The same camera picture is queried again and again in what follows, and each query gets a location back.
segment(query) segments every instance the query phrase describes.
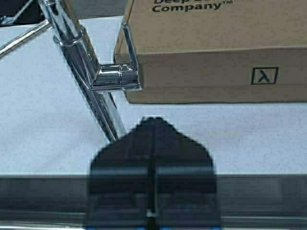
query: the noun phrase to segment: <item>cardboard box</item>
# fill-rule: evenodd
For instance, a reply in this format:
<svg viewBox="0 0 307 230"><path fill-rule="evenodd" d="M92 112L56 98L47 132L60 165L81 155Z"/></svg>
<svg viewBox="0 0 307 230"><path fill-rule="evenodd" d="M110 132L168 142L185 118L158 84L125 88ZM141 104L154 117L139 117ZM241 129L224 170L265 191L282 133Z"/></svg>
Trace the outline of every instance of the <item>cardboard box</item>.
<svg viewBox="0 0 307 230"><path fill-rule="evenodd" d="M306 0L130 0L131 103L307 100ZM127 61L120 33L115 61Z"/></svg>

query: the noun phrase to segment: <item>white countertop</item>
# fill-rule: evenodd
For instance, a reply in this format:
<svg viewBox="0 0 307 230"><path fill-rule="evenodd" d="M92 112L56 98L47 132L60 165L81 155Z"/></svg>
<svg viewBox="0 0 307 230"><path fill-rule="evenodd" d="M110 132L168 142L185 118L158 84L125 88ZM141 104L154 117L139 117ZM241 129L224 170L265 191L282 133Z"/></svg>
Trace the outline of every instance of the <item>white countertop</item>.
<svg viewBox="0 0 307 230"><path fill-rule="evenodd" d="M120 23L82 21L102 63L113 59ZM0 45L28 28L0 28ZM87 174L106 138L52 30L0 59L0 73L0 174ZM114 97L127 130L161 116L207 147L218 174L307 173L307 103L131 105L121 92Z"/></svg>

